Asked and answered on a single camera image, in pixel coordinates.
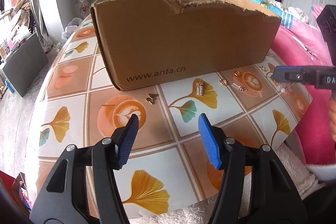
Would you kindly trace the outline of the operator right hand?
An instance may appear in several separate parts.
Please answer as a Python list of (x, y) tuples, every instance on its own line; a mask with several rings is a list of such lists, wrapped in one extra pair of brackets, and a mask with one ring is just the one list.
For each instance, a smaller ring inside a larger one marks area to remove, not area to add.
[(333, 138), (333, 141), (336, 141), (336, 112), (335, 112), (335, 106), (330, 105), (329, 112), (328, 112), (329, 118), (330, 118), (330, 134)]

